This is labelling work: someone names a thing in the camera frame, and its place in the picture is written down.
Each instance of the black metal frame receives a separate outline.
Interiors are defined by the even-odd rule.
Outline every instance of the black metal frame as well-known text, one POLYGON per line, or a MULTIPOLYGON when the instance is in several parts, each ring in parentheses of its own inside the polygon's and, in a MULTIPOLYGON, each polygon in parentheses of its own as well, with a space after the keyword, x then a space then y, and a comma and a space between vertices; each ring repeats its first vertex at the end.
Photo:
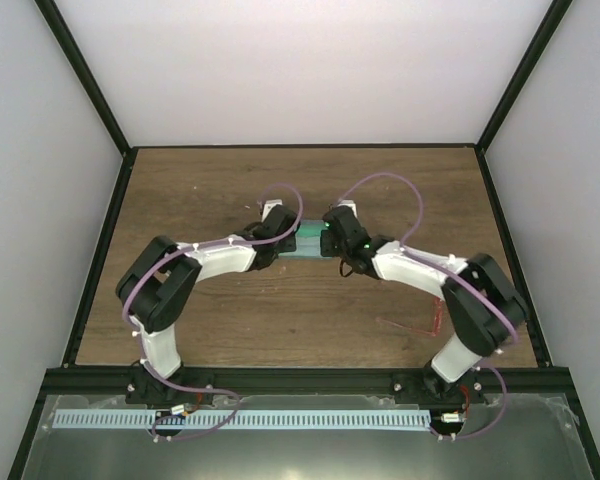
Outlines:
MULTIPOLYGON (((138 148, 131 148, 124 137, 111 109, 109 108, 95 78, 64 22, 53 0, 35 0, 58 43, 80 79, 84 89, 109 131, 111 138, 123 157, 115 190, 107 211, 105 222, 98 240, 93 262, 84 288, 71 336, 63 357, 63 368, 49 369, 40 388, 38 398, 22 438, 20 448, 9 478, 20 478, 38 427, 44 402, 48 395, 121 395, 127 394, 127 385, 139 367, 84 367, 75 365, 77 351, 89 316, 95 291, 102 273, 109 244, 116 225, 118 214, 132 173, 138 148)), ((567 368, 552 366, 547 344, 544 340, 528 286, 517 257, 511 234, 505 221, 502 207, 488 165, 485 152, 502 126, 507 113, 521 92, 526 80, 533 71, 551 36, 560 24, 572 0, 553 0, 531 44, 509 82, 502 99, 498 103, 477 144, 358 144, 358 145, 233 145, 227 147, 195 146, 191 148, 428 148, 428 147, 468 147, 473 148, 482 173, 493 215, 507 256, 507 261, 516 288, 521 292, 531 308, 531 318, 527 323, 538 366, 542 368, 503 369, 501 373, 508 389, 514 393, 563 393, 571 410, 580 418, 578 432, 585 447, 589 464, 596 479, 600 479, 600 457, 580 405, 571 375, 567 368)), ((156 148, 183 148, 182 146, 158 146, 156 148)), ((284 368, 184 368, 185 375, 192 378, 211 378, 217 388, 228 388, 241 395, 254 394, 300 394, 300 393, 341 393, 341 394, 387 394, 408 403, 417 399, 424 407, 427 402, 419 394, 405 389, 396 393, 393 386, 398 381, 407 383, 420 378, 421 369, 284 369, 284 368)), ((482 393, 496 393, 500 386, 497 379, 488 372, 475 373, 469 381, 482 384, 482 393)))

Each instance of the wooden floor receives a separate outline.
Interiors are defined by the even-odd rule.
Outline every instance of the wooden floor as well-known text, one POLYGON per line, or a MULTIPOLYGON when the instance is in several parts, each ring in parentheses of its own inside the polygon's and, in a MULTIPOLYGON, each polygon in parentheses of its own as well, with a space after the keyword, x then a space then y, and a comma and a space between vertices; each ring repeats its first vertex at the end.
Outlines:
MULTIPOLYGON (((274 182, 305 199, 305 218, 319 219, 355 181, 377 171, 409 177, 425 200, 410 245, 440 254, 491 254, 506 266, 473 150, 465 149, 155 149, 140 151, 122 205, 79 364, 129 364, 139 356, 120 319, 114 288, 156 235, 195 242, 224 237, 258 219, 255 200, 274 182)), ((294 197, 276 192, 294 205, 294 197)), ((378 179, 353 196, 374 235, 401 236, 416 218, 413 194, 378 179)), ((420 367, 453 332, 448 317, 435 337, 432 298, 402 284, 354 275, 336 260, 278 260, 270 268, 229 274, 196 286, 177 323, 188 365, 420 367)), ((526 329, 495 362, 532 367, 526 329)))

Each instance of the wooden board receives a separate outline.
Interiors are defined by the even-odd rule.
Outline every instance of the wooden board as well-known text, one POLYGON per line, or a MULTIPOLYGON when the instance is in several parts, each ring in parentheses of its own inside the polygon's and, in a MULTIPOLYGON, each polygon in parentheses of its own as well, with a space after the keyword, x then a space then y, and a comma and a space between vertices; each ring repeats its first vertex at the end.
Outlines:
MULTIPOLYGON (((78 354, 79 364, 129 364, 139 356, 120 319, 114 288, 156 235, 195 242, 221 238, 258 219, 255 200, 289 182, 319 219, 353 183, 377 171, 410 178, 425 200, 422 226, 409 244, 458 256, 506 260, 473 150, 465 149, 153 149, 139 152, 78 354)), ((293 195, 275 192, 294 205, 293 195)), ((409 189, 392 179, 355 195, 374 235, 399 237, 416 218, 409 189)), ((278 260, 196 286, 176 330, 188 365, 420 367, 447 341, 446 314, 435 338, 384 320, 431 329, 430 296, 402 284, 354 275, 336 260, 278 260)), ((496 364, 535 366, 526 329, 496 364)))

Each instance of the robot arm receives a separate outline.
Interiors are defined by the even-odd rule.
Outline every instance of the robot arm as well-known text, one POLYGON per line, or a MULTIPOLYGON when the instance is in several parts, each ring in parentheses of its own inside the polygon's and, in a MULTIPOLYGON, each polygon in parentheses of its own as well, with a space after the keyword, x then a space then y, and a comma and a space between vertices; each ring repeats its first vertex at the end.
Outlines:
MULTIPOLYGON (((502 323, 473 295, 445 273, 406 257, 400 242, 370 237, 357 219, 355 206, 343 201, 327 212, 321 238, 323 254, 340 257, 352 272, 392 280, 435 295, 447 303, 455 334, 425 366, 424 382, 435 396, 451 390, 471 367, 496 352, 509 336, 502 323)), ((411 256, 455 273, 495 305, 514 327, 528 316, 526 303, 493 258, 442 257, 410 248, 411 256)))
POLYGON ((116 295, 124 303, 156 262, 178 249, 186 250, 160 270, 166 276, 163 282, 156 276, 151 277, 131 303, 131 321, 139 328, 146 359, 158 374, 168 378, 182 365, 176 348, 175 322, 193 287, 202 280, 225 273, 270 266, 279 253, 293 248, 294 236, 266 245, 252 246, 248 242, 274 238, 287 231, 295 219, 296 214, 284 207, 282 201, 273 200, 265 203, 261 222, 210 246, 175 243, 164 236, 149 243, 118 283, 116 295))

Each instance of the white backdrop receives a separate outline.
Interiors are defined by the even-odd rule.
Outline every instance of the white backdrop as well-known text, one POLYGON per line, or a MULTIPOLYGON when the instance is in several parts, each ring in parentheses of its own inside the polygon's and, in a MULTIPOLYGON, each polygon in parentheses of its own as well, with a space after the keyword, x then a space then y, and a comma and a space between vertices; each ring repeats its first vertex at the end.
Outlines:
POLYGON ((120 161, 35 2, 0 0, 0 479, 60 365, 120 161))
POLYGON ((473 142, 550 0, 57 0, 132 145, 473 142))
POLYGON ((600 451, 600 2, 573 2, 487 156, 600 451))

